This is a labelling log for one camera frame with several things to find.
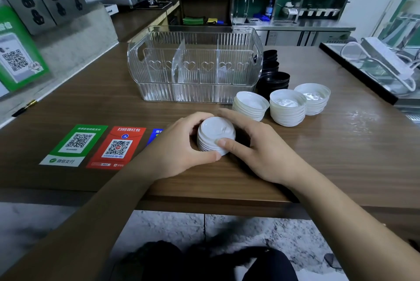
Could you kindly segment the person's right hand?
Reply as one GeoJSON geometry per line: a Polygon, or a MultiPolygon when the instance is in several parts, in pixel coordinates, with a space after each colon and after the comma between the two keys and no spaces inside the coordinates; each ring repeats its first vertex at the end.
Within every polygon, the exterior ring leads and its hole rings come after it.
{"type": "Polygon", "coordinates": [[[260,178],[297,188],[300,181],[314,172],[314,168],[293,151],[270,125],[226,108],[219,109],[218,115],[249,136],[251,156],[242,161],[260,178]]]}

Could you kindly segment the green code sign stand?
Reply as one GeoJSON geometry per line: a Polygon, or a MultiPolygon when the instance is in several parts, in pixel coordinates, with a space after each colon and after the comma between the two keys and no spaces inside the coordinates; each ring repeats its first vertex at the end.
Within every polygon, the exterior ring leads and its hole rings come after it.
{"type": "Polygon", "coordinates": [[[0,5],[0,83],[12,93],[49,72],[18,15],[0,5]]]}

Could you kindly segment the person's left forearm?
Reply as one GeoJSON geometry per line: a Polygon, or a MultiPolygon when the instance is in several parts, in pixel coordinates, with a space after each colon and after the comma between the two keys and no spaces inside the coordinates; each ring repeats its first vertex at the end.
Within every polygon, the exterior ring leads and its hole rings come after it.
{"type": "Polygon", "coordinates": [[[0,281],[94,281],[158,172],[133,163],[38,242],[0,281]]]}

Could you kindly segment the person's dark trousers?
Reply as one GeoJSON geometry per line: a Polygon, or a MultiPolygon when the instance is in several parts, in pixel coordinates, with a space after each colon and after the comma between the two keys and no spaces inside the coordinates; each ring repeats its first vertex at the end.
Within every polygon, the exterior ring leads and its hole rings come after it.
{"type": "Polygon", "coordinates": [[[212,256],[193,245],[186,252],[167,241],[147,242],[115,265],[113,281],[237,281],[235,268],[255,262],[242,281],[299,281],[288,257],[270,247],[251,246],[212,256]]]}

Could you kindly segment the black drip tray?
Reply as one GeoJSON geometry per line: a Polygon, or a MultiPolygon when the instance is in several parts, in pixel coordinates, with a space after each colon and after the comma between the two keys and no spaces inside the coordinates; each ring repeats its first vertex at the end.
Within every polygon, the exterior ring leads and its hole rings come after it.
{"type": "Polygon", "coordinates": [[[145,0],[135,5],[134,10],[163,10],[172,5],[172,1],[145,0]]]}

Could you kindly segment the stack of white lids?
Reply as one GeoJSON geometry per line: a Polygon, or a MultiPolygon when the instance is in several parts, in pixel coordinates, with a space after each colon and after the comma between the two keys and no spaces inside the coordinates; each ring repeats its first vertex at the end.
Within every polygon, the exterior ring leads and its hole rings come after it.
{"type": "Polygon", "coordinates": [[[302,93],[306,97],[305,114],[307,116],[320,114],[326,107],[331,95],[331,90],[328,87],[317,83],[298,85],[294,88],[294,91],[302,93]]]}
{"type": "Polygon", "coordinates": [[[228,151],[216,144],[217,140],[222,138],[235,140],[234,125],[225,118],[210,117],[205,119],[198,128],[197,146],[200,151],[217,151],[224,156],[228,154],[228,151]]]}
{"type": "Polygon", "coordinates": [[[270,103],[264,97],[256,93],[241,91],[234,98],[232,110],[253,120],[261,121],[269,107],[270,103]]]}
{"type": "Polygon", "coordinates": [[[278,89],[270,93],[270,115],[279,125],[294,127],[306,116],[307,98],[291,89],[278,89]]]}

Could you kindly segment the metal wall socket plate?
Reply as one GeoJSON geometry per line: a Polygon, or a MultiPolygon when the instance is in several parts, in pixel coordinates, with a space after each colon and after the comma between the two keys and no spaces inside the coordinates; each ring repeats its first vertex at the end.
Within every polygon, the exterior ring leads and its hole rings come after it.
{"type": "Polygon", "coordinates": [[[90,8],[86,0],[42,0],[54,22],[60,26],[86,15],[90,8]]]}
{"type": "Polygon", "coordinates": [[[7,2],[33,36],[57,26],[43,0],[7,0],[7,2]]]}

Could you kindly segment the dark wooden cabinet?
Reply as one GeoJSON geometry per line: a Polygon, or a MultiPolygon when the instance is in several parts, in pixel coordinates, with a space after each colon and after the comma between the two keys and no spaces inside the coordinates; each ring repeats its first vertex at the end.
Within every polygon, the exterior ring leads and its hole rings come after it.
{"type": "Polygon", "coordinates": [[[231,8],[232,0],[171,0],[173,6],[166,10],[166,18],[163,24],[183,25],[184,17],[206,17],[217,18],[217,24],[207,24],[204,26],[232,26],[231,8]]]}

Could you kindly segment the stainless steel counter cabinet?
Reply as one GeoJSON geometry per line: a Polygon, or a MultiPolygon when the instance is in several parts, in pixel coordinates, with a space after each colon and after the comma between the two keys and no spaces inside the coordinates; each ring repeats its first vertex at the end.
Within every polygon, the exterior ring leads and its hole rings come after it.
{"type": "Polygon", "coordinates": [[[253,27],[265,46],[298,46],[312,47],[321,43],[345,43],[354,25],[341,20],[300,20],[291,22],[258,21],[253,27]]]}

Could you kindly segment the clear plastic organizer box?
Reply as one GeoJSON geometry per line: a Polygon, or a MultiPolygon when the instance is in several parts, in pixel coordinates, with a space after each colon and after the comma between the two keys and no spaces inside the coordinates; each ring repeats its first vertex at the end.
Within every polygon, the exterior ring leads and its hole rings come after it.
{"type": "Polygon", "coordinates": [[[263,51],[249,26],[150,26],[128,43],[127,61],[144,101],[231,104],[254,91],[263,51]]]}

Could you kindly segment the person's right forearm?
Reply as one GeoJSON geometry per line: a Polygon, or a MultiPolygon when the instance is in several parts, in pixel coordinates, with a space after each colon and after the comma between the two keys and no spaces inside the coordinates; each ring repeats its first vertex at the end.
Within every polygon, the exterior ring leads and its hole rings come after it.
{"type": "Polygon", "coordinates": [[[420,281],[420,253],[323,174],[305,167],[284,185],[298,197],[350,281],[420,281]]]}

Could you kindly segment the black pen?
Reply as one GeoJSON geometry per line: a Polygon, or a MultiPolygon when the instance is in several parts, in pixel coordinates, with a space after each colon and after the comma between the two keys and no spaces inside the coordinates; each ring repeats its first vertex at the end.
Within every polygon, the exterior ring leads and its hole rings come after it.
{"type": "Polygon", "coordinates": [[[25,106],[19,108],[16,112],[14,112],[12,114],[13,118],[18,117],[19,115],[23,114],[24,112],[26,112],[30,107],[34,106],[35,104],[37,104],[38,101],[36,99],[32,100],[31,102],[29,102],[28,104],[26,104],[25,106]]]}

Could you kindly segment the red code sticker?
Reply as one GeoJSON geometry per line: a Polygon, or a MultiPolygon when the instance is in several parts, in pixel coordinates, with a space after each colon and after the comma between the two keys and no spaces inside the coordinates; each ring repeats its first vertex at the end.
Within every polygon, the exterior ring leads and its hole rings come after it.
{"type": "Polygon", "coordinates": [[[130,162],[145,130],[144,127],[114,126],[86,167],[122,169],[130,162]]]}

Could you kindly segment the green code sticker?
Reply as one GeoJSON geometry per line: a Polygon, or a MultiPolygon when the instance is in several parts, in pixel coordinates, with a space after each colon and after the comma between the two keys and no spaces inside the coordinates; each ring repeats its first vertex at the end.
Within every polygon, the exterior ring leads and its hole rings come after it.
{"type": "Polygon", "coordinates": [[[78,167],[107,128],[106,125],[75,125],[39,164],[78,167]]]}

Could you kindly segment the blue sticker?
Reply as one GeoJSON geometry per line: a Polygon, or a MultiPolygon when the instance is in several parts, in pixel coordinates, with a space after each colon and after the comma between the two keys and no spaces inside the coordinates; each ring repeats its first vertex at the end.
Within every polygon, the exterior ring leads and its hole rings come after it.
{"type": "Polygon", "coordinates": [[[163,130],[164,129],[153,129],[146,143],[146,146],[148,146],[158,135],[160,135],[163,130]]]}

